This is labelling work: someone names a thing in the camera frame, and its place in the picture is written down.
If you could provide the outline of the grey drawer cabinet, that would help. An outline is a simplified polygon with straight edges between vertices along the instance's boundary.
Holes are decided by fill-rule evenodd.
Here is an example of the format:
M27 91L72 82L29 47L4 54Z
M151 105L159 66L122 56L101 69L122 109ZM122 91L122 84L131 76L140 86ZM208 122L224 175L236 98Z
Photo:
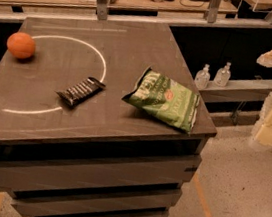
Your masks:
M36 53L0 61L0 191L28 217L167 217L216 129L205 107L191 132L122 101L151 67L193 87L168 26L29 18ZM106 86L76 107L57 94Z

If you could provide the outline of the clear sanitizer bottle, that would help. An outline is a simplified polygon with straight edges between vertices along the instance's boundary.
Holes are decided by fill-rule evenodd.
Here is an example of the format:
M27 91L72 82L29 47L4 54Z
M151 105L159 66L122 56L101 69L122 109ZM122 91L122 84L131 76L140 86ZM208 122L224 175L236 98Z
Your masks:
M210 81L209 67L209 64L206 64L203 69L196 73L194 82L198 89L204 89L207 87L207 84Z
M217 84L217 86L226 86L226 84L229 81L229 78L231 76L231 63L227 62L226 65L223 68L220 68L217 71L217 74L214 77L214 83Z

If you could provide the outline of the dark chocolate bar wrapper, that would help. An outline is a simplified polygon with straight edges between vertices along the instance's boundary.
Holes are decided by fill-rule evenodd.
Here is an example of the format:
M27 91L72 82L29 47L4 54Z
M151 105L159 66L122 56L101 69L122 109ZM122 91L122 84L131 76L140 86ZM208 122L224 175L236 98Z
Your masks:
M95 77L90 77L63 91L57 92L58 96L69 107L74 108L90 97L98 94L106 86Z

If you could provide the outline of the orange fruit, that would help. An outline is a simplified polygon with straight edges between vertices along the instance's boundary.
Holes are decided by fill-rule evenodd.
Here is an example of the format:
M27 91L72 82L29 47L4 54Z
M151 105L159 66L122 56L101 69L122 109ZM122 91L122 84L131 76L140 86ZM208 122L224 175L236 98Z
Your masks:
M30 35L16 32L7 38L6 47L17 59L27 59L35 53L36 44Z

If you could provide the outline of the metal upright post right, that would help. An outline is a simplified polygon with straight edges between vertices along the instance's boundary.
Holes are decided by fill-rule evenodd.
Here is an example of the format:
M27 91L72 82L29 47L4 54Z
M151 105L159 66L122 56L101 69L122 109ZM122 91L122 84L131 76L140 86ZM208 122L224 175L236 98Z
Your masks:
M220 3L221 0L211 0L211 2L209 2L209 8L207 9L207 15L205 16L208 23L216 22Z

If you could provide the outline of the right clear sanitizer bottle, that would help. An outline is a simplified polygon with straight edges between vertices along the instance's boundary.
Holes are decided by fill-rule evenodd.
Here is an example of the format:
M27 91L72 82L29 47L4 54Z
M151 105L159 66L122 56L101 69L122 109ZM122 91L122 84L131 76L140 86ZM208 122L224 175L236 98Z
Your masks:
M226 65L223 68L220 68L217 71L217 74L214 77L214 83L217 84L217 86L226 86L226 84L229 81L229 78L231 76L231 63L227 62Z

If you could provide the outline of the metal shelf rail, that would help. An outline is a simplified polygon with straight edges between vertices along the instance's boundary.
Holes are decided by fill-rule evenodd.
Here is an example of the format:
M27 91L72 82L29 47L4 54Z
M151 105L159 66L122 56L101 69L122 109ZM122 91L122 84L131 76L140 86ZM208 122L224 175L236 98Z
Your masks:
M207 88L200 90L202 99L208 103L263 101L272 92L271 80L230 80L224 87L210 81Z

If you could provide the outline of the left clear sanitizer bottle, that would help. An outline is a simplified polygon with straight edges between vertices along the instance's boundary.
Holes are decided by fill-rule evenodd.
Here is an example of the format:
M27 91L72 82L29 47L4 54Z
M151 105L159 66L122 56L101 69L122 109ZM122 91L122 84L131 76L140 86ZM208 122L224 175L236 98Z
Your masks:
M198 89L204 89L207 87L207 84L210 81L209 67L209 64L206 64L203 69L196 73L194 82Z

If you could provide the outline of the green jalapeno chip bag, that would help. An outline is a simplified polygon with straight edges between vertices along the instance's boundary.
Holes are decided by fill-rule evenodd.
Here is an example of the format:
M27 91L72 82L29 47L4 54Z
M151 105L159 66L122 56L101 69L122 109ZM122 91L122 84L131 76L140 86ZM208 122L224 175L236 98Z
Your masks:
M149 67L122 101L189 133L195 123L200 95Z

